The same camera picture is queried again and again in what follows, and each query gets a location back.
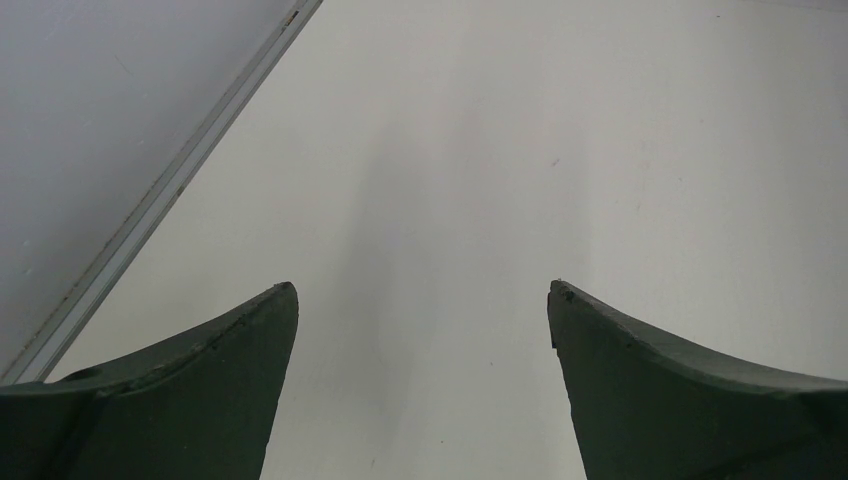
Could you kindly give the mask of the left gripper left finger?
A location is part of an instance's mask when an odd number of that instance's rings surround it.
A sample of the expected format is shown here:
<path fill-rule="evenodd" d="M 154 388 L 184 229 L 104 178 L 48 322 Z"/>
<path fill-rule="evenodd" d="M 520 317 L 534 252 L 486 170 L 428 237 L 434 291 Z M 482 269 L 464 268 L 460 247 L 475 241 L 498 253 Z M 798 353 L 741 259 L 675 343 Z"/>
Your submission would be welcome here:
<path fill-rule="evenodd" d="M 5 479 L 257 479 L 298 327 L 289 282 L 51 382 L 1 390 Z"/>

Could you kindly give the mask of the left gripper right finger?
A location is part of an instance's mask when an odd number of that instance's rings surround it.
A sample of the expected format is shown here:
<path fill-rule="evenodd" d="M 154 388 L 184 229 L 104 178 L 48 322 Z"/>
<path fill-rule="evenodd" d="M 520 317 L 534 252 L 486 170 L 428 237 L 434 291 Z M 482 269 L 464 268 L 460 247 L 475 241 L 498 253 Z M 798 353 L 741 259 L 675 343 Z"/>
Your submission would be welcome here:
<path fill-rule="evenodd" d="M 590 479 L 843 479 L 847 385 L 748 362 L 555 280 L 547 296 Z"/>

